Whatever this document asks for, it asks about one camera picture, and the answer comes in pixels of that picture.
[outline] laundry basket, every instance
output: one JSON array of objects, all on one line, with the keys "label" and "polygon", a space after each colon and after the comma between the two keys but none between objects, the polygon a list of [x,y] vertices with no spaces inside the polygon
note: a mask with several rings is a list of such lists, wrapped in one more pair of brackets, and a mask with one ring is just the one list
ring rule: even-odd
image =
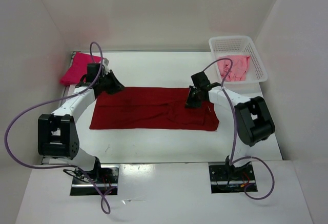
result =
[{"label": "laundry basket", "polygon": [[[251,62],[246,78],[239,82],[228,82],[226,84],[251,84],[264,82],[268,79],[267,71],[264,68],[262,60],[255,48],[251,38],[248,36],[223,36],[214,37],[209,40],[212,58],[217,60],[227,55],[250,55]],[[217,64],[215,68],[221,81],[221,74]]]}]

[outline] white table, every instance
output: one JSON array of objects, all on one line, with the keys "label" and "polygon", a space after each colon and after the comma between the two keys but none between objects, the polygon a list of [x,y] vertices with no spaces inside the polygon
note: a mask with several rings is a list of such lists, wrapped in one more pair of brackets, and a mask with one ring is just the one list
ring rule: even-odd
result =
[{"label": "white table", "polygon": [[[126,87],[188,87],[191,75],[212,62],[210,52],[106,52],[110,68]],[[217,82],[215,67],[206,71]],[[249,97],[262,96],[259,84],[226,87]],[[124,129],[90,130],[95,102],[78,120],[80,147],[102,163],[157,163],[224,161],[233,140],[231,111],[219,105],[217,131]],[[282,160],[275,135],[252,148],[264,160]]]},{"label": "white table", "polygon": [[[292,162],[268,165],[276,188],[262,201],[244,193],[211,194],[206,163],[121,165],[118,195],[107,197],[110,215],[101,211],[99,196],[69,196],[72,178],[60,169],[32,170],[16,224],[311,224]],[[250,194],[263,196],[270,175],[260,162],[253,167],[259,192]]]}]

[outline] red folded cloth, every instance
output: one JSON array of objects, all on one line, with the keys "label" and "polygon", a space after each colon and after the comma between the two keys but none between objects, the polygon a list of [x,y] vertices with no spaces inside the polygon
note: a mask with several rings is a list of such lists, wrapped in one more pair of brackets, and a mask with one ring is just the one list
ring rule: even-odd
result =
[{"label": "red folded cloth", "polygon": [[103,92],[90,129],[189,129],[215,131],[219,120],[208,101],[186,109],[189,88],[126,87],[114,95]]},{"label": "red folded cloth", "polygon": [[[94,56],[93,59],[96,63],[100,62],[99,56]],[[72,66],[59,82],[64,86],[79,83],[81,77],[87,73],[87,65],[90,63],[93,63],[90,55],[77,52],[73,57]]]}]

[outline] pink cloth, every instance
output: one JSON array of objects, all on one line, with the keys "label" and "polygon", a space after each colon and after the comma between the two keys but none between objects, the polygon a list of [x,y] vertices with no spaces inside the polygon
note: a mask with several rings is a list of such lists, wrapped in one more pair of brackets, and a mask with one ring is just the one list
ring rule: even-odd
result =
[{"label": "pink cloth", "polygon": [[[223,57],[230,58],[233,62],[231,72],[228,74],[225,80],[227,82],[239,82],[245,80],[246,74],[250,68],[251,56],[232,55],[232,56],[223,56]],[[230,61],[229,60],[218,61],[217,66],[219,68],[221,77],[224,78],[229,70]]]},{"label": "pink cloth", "polygon": [[[99,56],[94,56],[93,59],[96,63],[100,62]],[[72,66],[67,70],[66,74],[59,82],[64,86],[79,83],[81,77],[87,73],[87,65],[92,62],[90,55],[77,52],[73,58]]]}]

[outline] purple cable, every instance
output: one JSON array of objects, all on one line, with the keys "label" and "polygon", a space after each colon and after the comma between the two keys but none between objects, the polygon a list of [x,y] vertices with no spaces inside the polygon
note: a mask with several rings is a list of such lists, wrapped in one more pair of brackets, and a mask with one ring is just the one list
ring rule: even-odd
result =
[{"label": "purple cable", "polygon": [[264,164],[264,166],[268,169],[268,171],[269,171],[269,173],[270,173],[270,175],[271,175],[271,178],[272,178],[272,186],[271,186],[271,189],[270,189],[269,193],[268,193],[267,195],[263,196],[263,197],[252,197],[251,195],[249,195],[249,194],[246,192],[246,190],[247,190],[247,188],[248,188],[250,185],[253,185],[253,183],[252,183],[252,184],[248,184],[248,185],[245,186],[245,188],[244,188],[244,193],[246,194],[247,197],[249,197],[249,198],[251,198],[251,199],[253,199],[253,200],[263,200],[263,199],[265,199],[265,198],[267,198],[267,197],[269,197],[269,196],[271,195],[271,193],[273,192],[273,189],[274,189],[274,187],[275,187],[275,177],[274,177],[274,175],[273,175],[273,173],[272,173],[272,170],[269,168],[269,166],[268,166],[268,165],[267,165],[262,159],[260,159],[260,158],[258,158],[258,157],[255,157],[255,156],[244,156],[244,157],[241,157],[241,158],[239,158],[239,159],[233,161],[233,157],[234,157],[234,155],[235,155],[235,150],[236,150],[236,143],[237,143],[237,118],[236,118],[235,108],[234,108],[234,106],[233,106],[233,104],[232,104],[232,101],[231,101],[229,95],[227,94],[226,90],[223,88],[223,83],[224,83],[224,81],[226,80],[228,74],[230,73],[230,71],[231,71],[231,69],[232,69],[232,64],[233,64],[233,62],[232,62],[232,60],[231,60],[230,58],[226,58],[226,57],[224,57],[224,58],[219,58],[218,60],[215,60],[215,61],[213,61],[212,63],[210,63],[206,68],[204,68],[203,71],[205,71],[206,69],[208,69],[208,68],[209,68],[211,65],[213,65],[214,63],[217,63],[217,62],[219,62],[219,61],[221,61],[221,60],[229,60],[229,61],[230,61],[230,67],[229,67],[229,70],[227,71],[227,73],[225,74],[225,76],[224,76],[224,78],[222,79],[222,82],[221,82],[221,89],[222,89],[222,91],[223,91],[225,97],[226,97],[227,100],[228,100],[228,103],[229,103],[229,105],[230,105],[231,112],[232,112],[232,117],[233,117],[233,120],[234,120],[234,139],[233,139],[233,143],[232,143],[232,150],[231,150],[231,155],[230,155],[229,165],[231,166],[231,165],[233,165],[234,163],[236,163],[236,162],[238,162],[238,161],[241,161],[241,160],[243,160],[243,159],[252,159],[252,158],[253,158],[253,159],[256,159],[256,160],[258,160],[258,161],[260,161],[261,163]]},{"label": "purple cable", "polygon": [[[95,44],[97,45],[98,49],[99,49],[99,52],[100,52],[100,58],[101,58],[101,61],[100,61],[100,65],[102,66],[103,65],[103,51],[101,50],[101,47],[100,45],[97,43],[97,42],[91,42],[90,44],[90,55],[91,55],[91,58],[94,61],[93,59],[93,55],[92,55],[92,45]],[[29,165],[29,164],[26,164],[22,161],[20,161],[10,150],[9,148],[9,145],[8,145],[8,134],[9,134],[9,131],[11,129],[11,127],[14,125],[14,123],[22,116],[24,115],[25,113],[35,109],[35,108],[38,108],[40,106],[43,106],[43,105],[47,105],[47,104],[51,104],[51,103],[54,103],[54,102],[58,102],[58,101],[61,101],[61,100],[65,100],[65,99],[68,99],[68,98],[73,98],[73,97],[76,97],[78,95],[81,95],[82,93],[86,92],[87,90],[91,89],[94,84],[96,83],[96,81],[98,80],[98,77],[100,76],[100,73],[101,73],[101,70],[102,68],[99,68],[98,70],[98,73],[96,75],[96,78],[93,80],[93,82],[91,82],[91,84],[85,88],[84,90],[78,92],[78,93],[75,93],[73,95],[70,95],[70,96],[67,96],[67,97],[61,97],[61,98],[57,98],[57,99],[54,99],[54,100],[50,100],[50,101],[46,101],[46,102],[43,102],[43,103],[40,103],[38,105],[34,105],[24,111],[22,111],[20,114],[18,114],[11,122],[10,124],[8,125],[7,129],[6,129],[6,132],[5,132],[5,148],[9,154],[9,156],[15,161],[17,162],[18,164],[26,167],[26,168],[30,168],[30,169],[58,169],[58,168],[76,168],[76,166],[74,165],[60,165],[60,166],[50,166],[50,167],[38,167],[38,166],[33,166],[33,165]],[[93,182],[93,180],[90,178],[90,176],[85,172],[83,171],[81,168],[77,168],[79,169],[86,177],[87,179],[90,181],[90,183],[94,186],[94,188],[96,189],[96,191],[99,193],[99,195],[101,196],[101,209],[104,213],[106,214],[109,214],[110,213],[110,206],[109,206],[109,203],[108,201],[106,200],[105,196],[109,193],[106,192],[105,194],[102,194],[101,191],[99,190],[99,188],[97,187],[97,185]],[[107,205],[107,208],[108,208],[108,211],[106,211],[103,207],[103,202],[105,202],[105,204]]]}]

